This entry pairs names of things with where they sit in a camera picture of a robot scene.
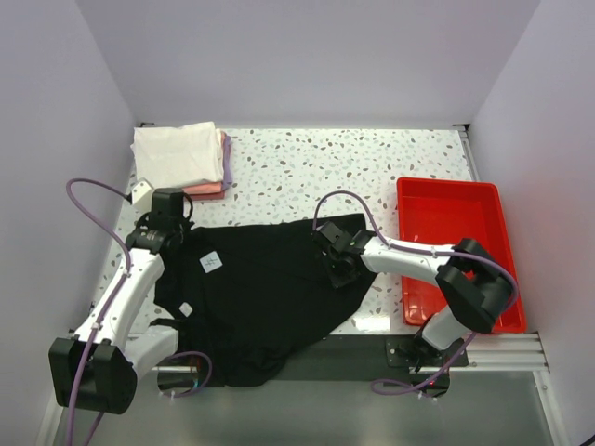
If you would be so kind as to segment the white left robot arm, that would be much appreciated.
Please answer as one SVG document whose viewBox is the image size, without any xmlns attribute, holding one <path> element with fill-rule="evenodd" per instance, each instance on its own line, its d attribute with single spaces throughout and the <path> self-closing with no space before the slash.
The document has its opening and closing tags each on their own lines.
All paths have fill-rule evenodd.
<svg viewBox="0 0 595 446">
<path fill-rule="evenodd" d="M 123 258 L 103 296 L 72 333 L 52 343 L 48 359 L 57 404 L 98 413 L 124 413 L 138 381 L 159 361 L 182 364 L 192 341 L 158 323 L 135 341 L 129 333 L 144 298 L 190 233 L 192 201 L 181 189 L 150 193 L 149 208 L 125 237 Z"/>
</svg>

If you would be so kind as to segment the black t shirt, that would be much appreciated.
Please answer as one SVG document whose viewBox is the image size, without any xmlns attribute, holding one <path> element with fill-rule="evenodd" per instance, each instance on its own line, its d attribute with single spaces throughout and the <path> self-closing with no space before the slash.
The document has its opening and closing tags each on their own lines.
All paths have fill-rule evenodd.
<svg viewBox="0 0 595 446">
<path fill-rule="evenodd" d="M 263 385 L 361 306 L 375 273 L 334 288 L 311 227 L 199 227 L 165 260 L 153 302 L 180 322 L 180 350 L 212 360 L 213 386 Z"/>
</svg>

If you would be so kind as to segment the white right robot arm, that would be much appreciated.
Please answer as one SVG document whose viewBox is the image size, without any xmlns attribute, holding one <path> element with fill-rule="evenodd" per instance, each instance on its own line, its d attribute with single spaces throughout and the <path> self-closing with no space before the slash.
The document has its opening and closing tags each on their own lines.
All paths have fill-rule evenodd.
<svg viewBox="0 0 595 446">
<path fill-rule="evenodd" d="M 332 222 L 313 230 L 336 288 L 366 272 L 396 273 L 439 289 L 444 309 L 430 316 L 400 354 L 433 365 L 467 334 L 489 335 L 518 293 L 510 273 L 475 240 L 455 245 L 399 242 L 371 230 L 352 235 Z"/>
</svg>

